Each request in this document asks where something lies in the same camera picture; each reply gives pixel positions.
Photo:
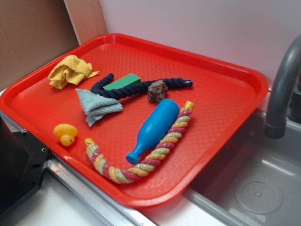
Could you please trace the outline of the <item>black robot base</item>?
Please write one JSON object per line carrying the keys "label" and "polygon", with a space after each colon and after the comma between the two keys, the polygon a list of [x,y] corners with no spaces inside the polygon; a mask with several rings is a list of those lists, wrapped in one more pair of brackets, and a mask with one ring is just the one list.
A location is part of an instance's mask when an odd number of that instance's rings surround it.
{"label": "black robot base", "polygon": [[12,132],[0,120],[0,217],[41,187],[49,148],[28,131]]}

